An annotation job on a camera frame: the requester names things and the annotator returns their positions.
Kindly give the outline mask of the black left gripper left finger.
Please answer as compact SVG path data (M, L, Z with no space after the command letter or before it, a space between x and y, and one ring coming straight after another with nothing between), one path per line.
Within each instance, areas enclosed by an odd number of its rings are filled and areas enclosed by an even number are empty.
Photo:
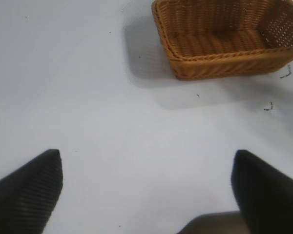
M41 234L63 188L58 149L41 153L0 179L0 234Z

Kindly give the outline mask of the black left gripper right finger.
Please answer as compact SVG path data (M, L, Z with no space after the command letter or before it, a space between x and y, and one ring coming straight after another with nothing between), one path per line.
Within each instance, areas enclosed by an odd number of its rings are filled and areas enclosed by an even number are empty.
M293 179L247 150L238 150L231 185L252 234L293 234Z

